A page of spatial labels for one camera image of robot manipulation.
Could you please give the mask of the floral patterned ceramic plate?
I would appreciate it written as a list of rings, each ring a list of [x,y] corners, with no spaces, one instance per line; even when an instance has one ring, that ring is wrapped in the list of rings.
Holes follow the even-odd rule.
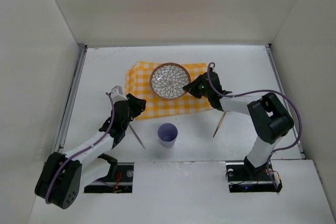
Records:
[[[150,75],[152,91],[164,100],[181,98],[186,93],[183,87],[190,82],[191,77],[186,68],[173,62],[160,64]]]

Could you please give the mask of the lilac plastic cup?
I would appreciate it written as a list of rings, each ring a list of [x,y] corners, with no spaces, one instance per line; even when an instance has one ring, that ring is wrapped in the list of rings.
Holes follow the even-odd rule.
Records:
[[[160,143],[165,148],[171,148],[174,146],[178,136],[178,129],[174,124],[164,123],[157,131]]]

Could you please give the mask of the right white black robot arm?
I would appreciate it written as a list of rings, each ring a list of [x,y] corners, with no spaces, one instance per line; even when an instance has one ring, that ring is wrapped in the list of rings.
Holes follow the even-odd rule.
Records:
[[[198,76],[183,90],[198,99],[206,97],[219,111],[236,112],[251,118],[257,138],[244,158],[245,170],[251,175],[266,168],[276,145],[294,126],[292,117],[278,98],[281,93],[275,90],[233,94],[222,89],[217,73],[212,70]]]

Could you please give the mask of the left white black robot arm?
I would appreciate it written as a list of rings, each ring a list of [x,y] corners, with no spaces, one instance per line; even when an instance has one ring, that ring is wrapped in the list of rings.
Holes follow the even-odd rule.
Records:
[[[111,114],[96,134],[71,151],[53,152],[45,161],[34,190],[45,203],[67,209],[92,182],[116,176],[118,161],[106,152],[123,140],[130,122],[145,111],[146,101],[117,91],[107,96]]]

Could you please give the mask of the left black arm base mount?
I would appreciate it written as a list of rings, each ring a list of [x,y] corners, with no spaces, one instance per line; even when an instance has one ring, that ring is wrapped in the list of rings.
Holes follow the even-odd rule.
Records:
[[[94,180],[83,190],[85,194],[128,194],[132,193],[134,163],[119,163],[107,154],[98,156],[99,161],[110,165],[108,173]]]

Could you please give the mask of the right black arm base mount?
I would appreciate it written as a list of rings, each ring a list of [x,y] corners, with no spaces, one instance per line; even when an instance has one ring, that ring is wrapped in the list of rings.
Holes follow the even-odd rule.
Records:
[[[230,193],[279,193],[282,190],[280,174],[262,167],[255,173],[250,173],[244,162],[227,162],[225,178]]]

